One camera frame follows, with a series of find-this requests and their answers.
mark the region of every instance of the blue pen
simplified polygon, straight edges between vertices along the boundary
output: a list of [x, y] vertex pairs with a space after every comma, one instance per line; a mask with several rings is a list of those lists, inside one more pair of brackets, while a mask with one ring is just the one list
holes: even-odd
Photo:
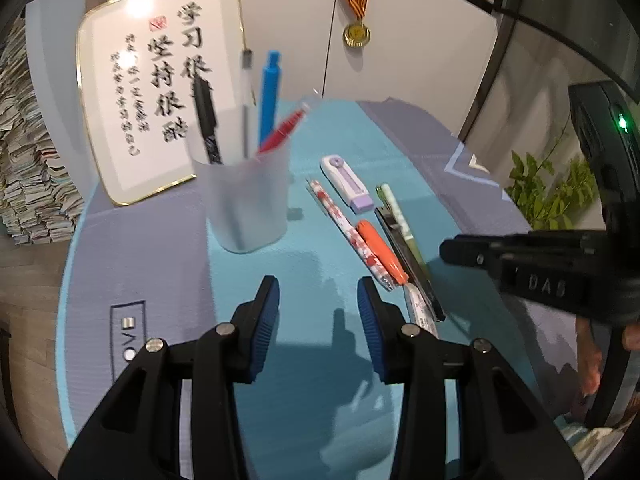
[[280, 83], [280, 53], [270, 50], [267, 64], [262, 69], [262, 103], [260, 104], [260, 145], [273, 131]]

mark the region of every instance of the wooden floor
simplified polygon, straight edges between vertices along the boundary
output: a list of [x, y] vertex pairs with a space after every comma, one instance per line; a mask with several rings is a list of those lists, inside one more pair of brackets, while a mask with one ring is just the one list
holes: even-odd
[[0, 319], [9, 324], [9, 366], [20, 431], [54, 475], [66, 453], [54, 350], [68, 242], [16, 247], [0, 234]]

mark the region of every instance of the gold medal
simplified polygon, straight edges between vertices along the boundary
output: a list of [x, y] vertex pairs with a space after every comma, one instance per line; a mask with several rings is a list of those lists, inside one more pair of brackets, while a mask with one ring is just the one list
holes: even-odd
[[371, 39], [369, 28], [362, 23], [365, 10], [367, 9], [367, 0], [346, 1], [356, 17], [356, 22], [345, 27], [342, 38], [346, 46], [350, 48], [362, 48], [369, 43]]
[[367, 25], [362, 22], [351, 23], [344, 28], [344, 43], [351, 48], [362, 48], [371, 39]]

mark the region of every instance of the orange highlighter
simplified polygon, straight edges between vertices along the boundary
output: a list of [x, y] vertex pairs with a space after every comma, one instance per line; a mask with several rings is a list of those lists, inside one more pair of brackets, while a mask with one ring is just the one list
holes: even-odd
[[371, 225], [371, 222], [360, 220], [356, 224], [356, 230], [358, 234], [364, 238], [371, 252], [378, 257], [387, 272], [398, 282], [398, 285], [404, 285], [409, 281], [409, 276], [402, 269], [402, 265], [400, 265], [396, 255], [389, 246], [385, 244], [385, 241], [380, 237], [376, 228]]

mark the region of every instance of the stack of books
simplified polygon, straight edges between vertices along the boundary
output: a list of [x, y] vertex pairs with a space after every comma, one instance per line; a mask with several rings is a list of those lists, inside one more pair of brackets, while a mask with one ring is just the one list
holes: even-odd
[[40, 114], [19, 18], [0, 56], [0, 218], [16, 244], [45, 244], [69, 240], [83, 207]]

